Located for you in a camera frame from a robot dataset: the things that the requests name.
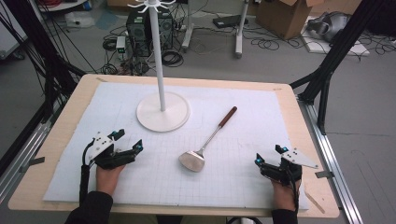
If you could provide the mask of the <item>white grid mat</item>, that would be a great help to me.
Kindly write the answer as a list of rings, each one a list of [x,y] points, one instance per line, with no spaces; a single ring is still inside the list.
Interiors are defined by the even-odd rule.
[[[255,164],[256,154],[277,165],[276,145],[290,147],[278,91],[170,86],[190,104],[191,115],[178,130],[155,133],[136,118],[141,100],[158,92],[154,85],[100,84],[62,154],[44,195],[53,202],[78,200],[82,153],[98,133],[123,129],[115,146],[127,150],[142,140],[143,151],[120,175],[115,203],[206,207],[263,208],[272,206],[271,182]],[[204,151],[199,173],[178,157],[199,150],[233,106],[237,111]]]

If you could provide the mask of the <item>white stand leg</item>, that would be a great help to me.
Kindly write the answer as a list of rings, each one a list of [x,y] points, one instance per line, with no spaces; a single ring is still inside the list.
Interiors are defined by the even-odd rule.
[[[237,27],[237,33],[235,35],[235,51],[234,55],[237,59],[240,59],[242,57],[242,51],[243,51],[243,28],[245,24],[245,19],[246,15],[248,13],[248,2],[249,0],[243,0],[243,8],[242,12],[240,15],[240,22]]]
[[[186,32],[184,35],[184,39],[181,45],[181,48],[183,50],[184,53],[187,52],[190,42],[191,42],[191,36],[192,36],[192,32],[193,32],[193,23],[192,23],[192,8],[191,8],[191,1],[192,0],[187,0],[188,1],[188,6],[187,6],[187,25],[186,25]]]

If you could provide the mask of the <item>grey bag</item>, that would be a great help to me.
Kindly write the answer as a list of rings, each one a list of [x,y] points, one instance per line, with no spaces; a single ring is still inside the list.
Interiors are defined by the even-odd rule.
[[[306,30],[314,31],[325,41],[332,43],[334,39],[344,30],[351,16],[343,12],[324,12],[321,16],[309,20]]]

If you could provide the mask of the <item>aluminium rail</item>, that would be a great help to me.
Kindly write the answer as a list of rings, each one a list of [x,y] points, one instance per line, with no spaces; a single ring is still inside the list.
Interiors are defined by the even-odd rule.
[[[20,167],[35,159],[66,103],[67,99],[59,97],[48,117],[45,116],[45,104],[42,104],[0,160],[0,204],[24,174],[19,172]]]
[[[338,208],[343,213],[348,224],[364,224],[361,213],[349,190],[343,171],[333,152],[331,142],[327,134],[323,134],[317,125],[318,112],[313,105],[307,105],[301,100],[298,104],[302,111],[307,115],[307,123],[311,127],[318,144],[320,158],[323,160],[325,170],[330,174],[328,180],[332,183],[332,188],[336,193]]]

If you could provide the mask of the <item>thin wooden strip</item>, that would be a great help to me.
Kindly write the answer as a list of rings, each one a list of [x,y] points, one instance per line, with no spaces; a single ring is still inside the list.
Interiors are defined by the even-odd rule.
[[[309,212],[311,213],[312,217],[324,215],[325,209],[320,204],[321,197],[318,195],[318,192],[315,190],[314,186],[308,183],[304,183],[304,193],[307,200],[309,201]]]

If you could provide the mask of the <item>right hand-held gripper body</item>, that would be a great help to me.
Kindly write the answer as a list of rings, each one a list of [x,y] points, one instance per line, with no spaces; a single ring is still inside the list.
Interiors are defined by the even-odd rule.
[[[318,165],[298,148],[289,149],[287,153],[279,154],[280,164],[270,164],[271,169],[261,172],[261,175],[287,186],[302,178],[302,167],[318,169]]]

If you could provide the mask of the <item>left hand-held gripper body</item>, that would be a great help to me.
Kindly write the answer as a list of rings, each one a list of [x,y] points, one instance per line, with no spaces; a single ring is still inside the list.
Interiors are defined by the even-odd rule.
[[[115,142],[116,141],[109,139],[107,135],[98,132],[92,141],[87,145],[87,148],[92,148],[92,151],[88,155],[90,163],[94,162],[103,169],[111,170],[133,162],[135,158],[123,159],[118,156],[120,152],[125,150],[115,149]]]

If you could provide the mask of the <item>black metal frame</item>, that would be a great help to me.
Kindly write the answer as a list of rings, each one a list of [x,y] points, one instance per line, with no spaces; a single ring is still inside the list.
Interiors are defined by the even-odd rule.
[[[16,29],[3,16],[0,22],[17,40],[27,53],[36,73],[45,79],[43,93],[44,103],[38,108],[28,124],[23,128],[5,155],[0,159],[0,177],[21,151],[22,145],[33,129],[42,121],[47,121],[54,114],[54,103],[60,96],[69,97],[77,87],[73,74],[83,77],[85,72],[64,59],[54,47],[42,23],[37,18],[29,0],[0,0],[0,6],[7,6],[22,30],[35,48],[33,53],[30,47],[21,39]]]
[[[316,97],[320,95],[317,127],[323,135],[326,135],[325,120],[332,75],[340,63],[345,59],[369,22],[388,1],[389,0],[361,0],[361,3],[347,23],[346,28],[334,41],[332,48],[327,53],[320,66],[311,74],[290,83],[293,89],[306,84],[304,91],[298,95],[298,99],[303,101],[306,105],[313,105]]]

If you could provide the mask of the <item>white foam board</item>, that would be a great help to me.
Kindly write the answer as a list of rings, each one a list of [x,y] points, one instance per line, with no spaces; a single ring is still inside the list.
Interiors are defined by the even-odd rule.
[[[325,41],[321,36],[312,31],[301,31],[301,38],[307,51],[310,53],[327,54],[330,49],[330,43]],[[354,46],[349,50],[350,56],[368,56],[370,51],[363,46],[360,41],[356,41]]]

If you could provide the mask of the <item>white hook stand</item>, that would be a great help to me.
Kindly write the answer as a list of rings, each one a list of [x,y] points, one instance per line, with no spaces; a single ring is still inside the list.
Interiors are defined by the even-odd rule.
[[[139,123],[146,129],[155,133],[170,133],[182,127],[191,114],[188,101],[177,93],[166,91],[163,79],[163,61],[160,44],[158,14],[159,7],[167,8],[173,2],[162,3],[160,0],[136,0],[139,5],[129,7],[142,7],[140,13],[148,11],[152,44],[155,57],[155,69],[158,92],[141,100],[136,109]]]

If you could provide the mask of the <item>cardboard box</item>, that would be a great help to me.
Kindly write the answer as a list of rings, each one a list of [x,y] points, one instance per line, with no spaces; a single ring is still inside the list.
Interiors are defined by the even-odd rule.
[[[300,34],[312,7],[325,0],[261,0],[256,22],[282,39]]]

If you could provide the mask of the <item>black computer tower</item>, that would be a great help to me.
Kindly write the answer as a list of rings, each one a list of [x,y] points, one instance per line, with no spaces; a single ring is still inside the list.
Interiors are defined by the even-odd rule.
[[[133,54],[148,57],[152,50],[152,32],[149,12],[139,13],[141,7],[133,8],[128,16],[126,27],[132,44]],[[169,9],[160,8],[158,14],[161,49],[173,47],[173,17]]]

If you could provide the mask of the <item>flat black device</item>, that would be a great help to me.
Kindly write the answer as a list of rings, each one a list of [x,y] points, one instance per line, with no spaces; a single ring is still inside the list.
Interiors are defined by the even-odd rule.
[[[242,17],[240,15],[233,15],[213,19],[213,24],[219,28],[239,27]]]

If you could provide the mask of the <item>person's left hand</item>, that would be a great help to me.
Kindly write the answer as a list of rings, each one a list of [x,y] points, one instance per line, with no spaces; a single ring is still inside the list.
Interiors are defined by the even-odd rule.
[[[118,184],[120,173],[123,169],[124,166],[119,166],[111,170],[97,167],[96,190],[112,196]]]

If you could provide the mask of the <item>person's right hand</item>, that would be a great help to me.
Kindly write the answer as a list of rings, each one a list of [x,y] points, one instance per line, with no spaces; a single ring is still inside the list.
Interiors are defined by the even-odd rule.
[[[296,189],[289,186],[283,186],[281,183],[276,181],[271,181],[274,191],[274,208],[275,209],[285,209],[290,211],[296,210],[296,203],[294,201],[294,192],[298,192],[301,181],[298,180],[295,184]]]

